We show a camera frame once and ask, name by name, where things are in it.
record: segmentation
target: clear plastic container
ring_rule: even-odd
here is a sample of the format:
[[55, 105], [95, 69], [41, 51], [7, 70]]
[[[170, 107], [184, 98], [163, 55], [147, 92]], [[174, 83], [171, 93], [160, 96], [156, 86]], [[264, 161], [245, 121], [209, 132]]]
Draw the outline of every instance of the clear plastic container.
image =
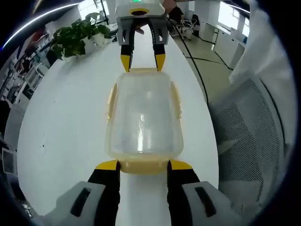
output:
[[153, 173], [183, 150], [180, 100], [163, 72], [125, 73], [109, 101], [106, 149], [124, 172]]

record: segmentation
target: black cable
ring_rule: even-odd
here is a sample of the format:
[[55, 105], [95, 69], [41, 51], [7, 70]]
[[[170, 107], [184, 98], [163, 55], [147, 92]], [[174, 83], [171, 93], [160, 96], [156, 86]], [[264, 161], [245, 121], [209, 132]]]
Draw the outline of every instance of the black cable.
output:
[[178, 28], [175, 26], [175, 24], [174, 24], [168, 17], [167, 17], [167, 19], [169, 20], [169, 22], [171, 22], [171, 24], [173, 25], [173, 27], [174, 27], [174, 28], [176, 29], [176, 31], [178, 32], [178, 34], [179, 34], [179, 36], [180, 36], [180, 38], [181, 38], [181, 40], [182, 40], [182, 42], [183, 42], [185, 48], [187, 49], [187, 52], [188, 52], [190, 58], [192, 59], [192, 62], [193, 62], [194, 66], [195, 66], [195, 68], [196, 68], [196, 70], [197, 70], [197, 72], [198, 72], [198, 75], [199, 75], [199, 77], [201, 78], [202, 85], [203, 85], [203, 88], [204, 88], [204, 91], [205, 91], [205, 96], [206, 96], [207, 105], [208, 105], [208, 104], [209, 104], [209, 99], [208, 99], [207, 90], [206, 90], [206, 87], [205, 87], [203, 78], [202, 78], [202, 76], [201, 76], [201, 73], [199, 72], [198, 67], [197, 67], [197, 65], [196, 65], [196, 62], [194, 61], [194, 59], [193, 59], [193, 57], [192, 57], [192, 55], [191, 55], [191, 53], [190, 53], [190, 51], [189, 51], [189, 49], [188, 49], [188, 47], [187, 47], [185, 41], [184, 41], [184, 39], [183, 39], [182, 36], [181, 36], [180, 31], [178, 30]]

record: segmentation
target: desk surface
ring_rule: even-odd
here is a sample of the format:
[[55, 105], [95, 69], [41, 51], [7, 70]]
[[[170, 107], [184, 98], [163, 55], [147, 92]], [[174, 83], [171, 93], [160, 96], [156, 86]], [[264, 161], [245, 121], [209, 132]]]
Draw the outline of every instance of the desk surface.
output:
[[[217, 147], [203, 93], [173, 39], [165, 49], [163, 71], [182, 100], [184, 150], [178, 159], [217, 188]], [[145, 29], [145, 35], [135, 36], [132, 68], [155, 66], [151, 33]], [[50, 212], [60, 195], [87, 181], [97, 164], [111, 160], [104, 149], [107, 103], [123, 72], [120, 46], [112, 43], [83, 59], [56, 61], [37, 87], [21, 126], [17, 167], [20, 187], [38, 214]], [[165, 173], [121, 173], [116, 225], [170, 225], [166, 179]]]

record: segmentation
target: floor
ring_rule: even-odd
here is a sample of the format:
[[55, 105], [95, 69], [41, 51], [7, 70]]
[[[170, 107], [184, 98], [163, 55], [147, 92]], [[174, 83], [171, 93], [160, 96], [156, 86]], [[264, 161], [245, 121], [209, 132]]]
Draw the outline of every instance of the floor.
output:
[[[182, 50], [183, 54], [186, 56], [187, 61], [191, 65], [191, 68], [194, 71], [201, 88], [203, 89], [201, 79], [183, 42], [179, 36], [175, 36], [174, 40]], [[228, 78], [232, 73], [232, 70], [229, 69], [213, 51], [213, 44], [205, 42], [195, 36], [193, 36], [191, 40], [184, 40], [203, 78], [209, 101], [211, 101], [214, 99], [214, 97], [221, 94], [223, 90], [230, 86]]]

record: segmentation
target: white robot part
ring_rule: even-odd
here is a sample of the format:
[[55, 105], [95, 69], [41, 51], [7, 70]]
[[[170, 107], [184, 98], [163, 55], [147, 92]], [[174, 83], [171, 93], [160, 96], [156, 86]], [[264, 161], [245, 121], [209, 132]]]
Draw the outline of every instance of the white robot part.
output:
[[162, 16], [165, 9], [159, 0], [116, 0], [117, 17]]

